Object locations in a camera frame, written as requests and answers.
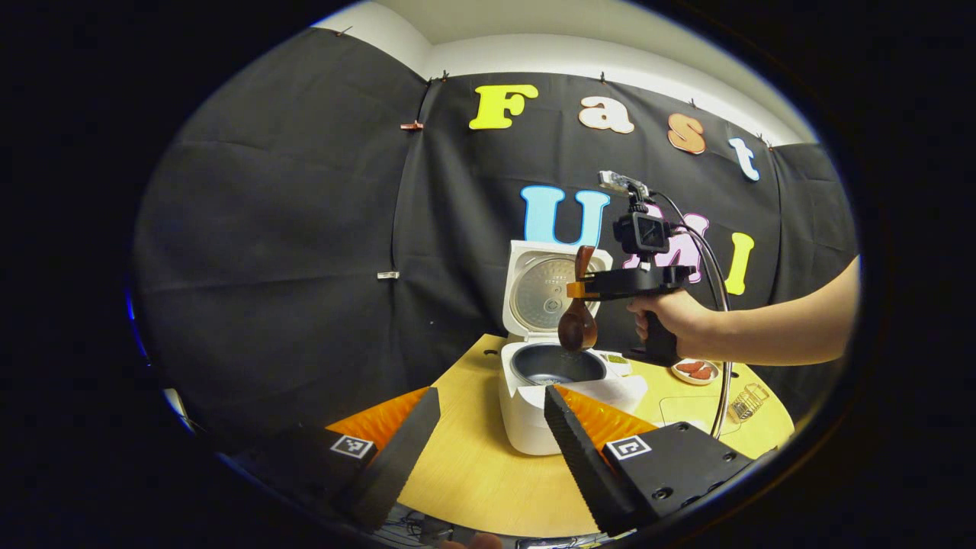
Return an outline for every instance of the hand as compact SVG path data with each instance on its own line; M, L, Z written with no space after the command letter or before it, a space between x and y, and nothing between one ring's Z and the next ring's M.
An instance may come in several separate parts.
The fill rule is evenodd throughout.
M647 341L647 318L644 314L649 311L657 315L661 325L674 334L679 356L686 359L708 358L699 355L704 352L703 344L709 339L718 313L702 307L683 288L668 294L638 296L627 305L627 310L634 313L636 331L641 341Z
M457 541L441 541L440 549L502 549L502 539L495 534L480 532L474 535L468 547Z

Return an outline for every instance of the round wooden table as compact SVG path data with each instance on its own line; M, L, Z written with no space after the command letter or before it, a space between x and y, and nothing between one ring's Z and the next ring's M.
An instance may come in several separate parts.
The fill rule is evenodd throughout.
M398 502L448 523L526 537L599 531L561 455L535 456L508 442L498 397L505 338L484 335L433 383L441 418ZM631 361L648 391L634 415L658 425L687 421L710 431L721 380L694 386L669 368ZM725 419L720 439L755 459L793 433L783 404L747 366L735 364L729 401L747 384L769 393L755 416Z

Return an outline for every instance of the camera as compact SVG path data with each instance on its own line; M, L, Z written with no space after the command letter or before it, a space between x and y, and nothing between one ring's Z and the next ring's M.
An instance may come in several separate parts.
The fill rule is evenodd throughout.
M613 224L614 239L620 242L624 253L647 257L651 254L668 253L671 227L663 220L643 212L630 212Z

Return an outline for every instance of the small container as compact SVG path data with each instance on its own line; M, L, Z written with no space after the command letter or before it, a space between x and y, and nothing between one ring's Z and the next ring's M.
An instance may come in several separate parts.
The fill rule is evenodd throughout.
M729 405L729 409L739 420L739 423L746 421L747 419L755 415L755 411L758 410L762 403L769 398L769 393L762 388L758 383L750 383L746 386L746 389L739 393L732 404Z

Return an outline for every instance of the cable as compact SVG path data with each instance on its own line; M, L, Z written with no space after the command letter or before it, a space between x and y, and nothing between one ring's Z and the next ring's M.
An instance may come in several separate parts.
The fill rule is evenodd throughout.
M722 282L722 280L724 279L724 276L722 275L722 268L719 266L718 261L715 259L715 254L712 251L712 247L709 245L709 242L705 240L705 238L700 233L698 233L698 231L695 231L694 229L688 227L683 223L676 224L674 225L674 227L683 227L686 230L690 231L691 234L693 234L692 239L694 240L697 237L699 240L701 240L705 249L709 252L709 260L712 262L712 266L715 268L715 270L718 273L719 288L721 290L721 297L722 297L722 310L728 312L729 310L728 292L725 291L725 285ZM728 360L724 361L722 363L722 370L724 375L722 375L722 388L718 398L718 410L715 412L715 420L714 422L712 422L712 436L716 440L721 436L722 426L725 423L725 410L726 408L728 408L728 402L729 402L729 387L731 386L732 383L732 362Z
M655 194L657 194L658 196L660 196L664 200L667 200L668 201L668 204L671 205L671 208L674 209L674 213L677 214L678 219L680 219L682 222L684 222L684 214L681 213L681 210L677 209L677 206L674 204L674 202L670 198L668 198L668 196L666 194L664 194L663 192L660 192L659 190L651 190L650 192L648 192L647 196L649 198L651 196L654 196Z

